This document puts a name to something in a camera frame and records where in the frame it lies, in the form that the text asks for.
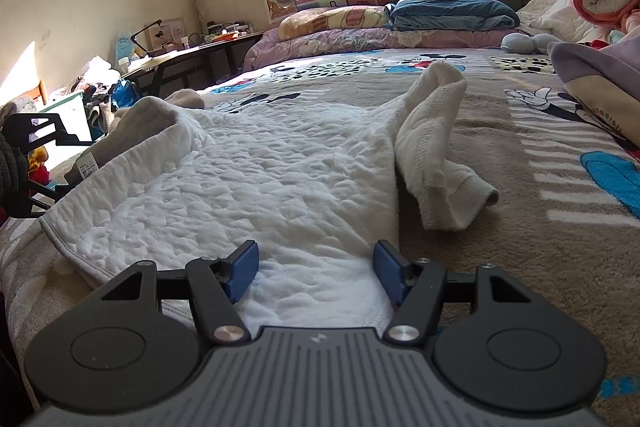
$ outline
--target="care tag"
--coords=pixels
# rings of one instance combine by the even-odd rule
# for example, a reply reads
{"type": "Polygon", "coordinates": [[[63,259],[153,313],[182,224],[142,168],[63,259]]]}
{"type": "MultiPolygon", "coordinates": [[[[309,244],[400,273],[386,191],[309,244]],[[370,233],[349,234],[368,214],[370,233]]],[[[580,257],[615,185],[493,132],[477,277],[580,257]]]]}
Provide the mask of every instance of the care tag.
{"type": "Polygon", "coordinates": [[[94,155],[90,152],[79,157],[76,160],[76,166],[78,166],[78,170],[80,171],[80,175],[83,180],[87,179],[91,174],[98,170],[98,164],[95,162],[94,155]]]}

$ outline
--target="bed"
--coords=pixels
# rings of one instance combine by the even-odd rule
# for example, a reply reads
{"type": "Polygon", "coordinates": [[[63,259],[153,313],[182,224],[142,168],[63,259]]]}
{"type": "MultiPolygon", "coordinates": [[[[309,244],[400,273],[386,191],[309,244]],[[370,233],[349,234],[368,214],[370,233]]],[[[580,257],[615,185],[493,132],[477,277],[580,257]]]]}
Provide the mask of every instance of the bed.
{"type": "MultiPolygon", "coordinates": [[[[500,200],[463,232],[426,231],[400,178],[400,250],[459,271],[491,261],[594,331],[609,358],[596,411],[613,425],[632,425],[639,412],[640,220],[598,187],[580,158],[602,152],[626,160],[638,152],[575,118],[580,107],[559,91],[548,58],[460,49],[300,58],[244,73],[203,96],[222,112],[325,102],[372,107],[405,92],[434,60],[468,80],[448,157],[495,186],[500,200]]],[[[33,335],[97,282],[56,250],[37,221],[10,220],[0,245],[8,328],[21,361],[33,335]]],[[[376,322],[362,317],[358,325],[376,322]]]]}

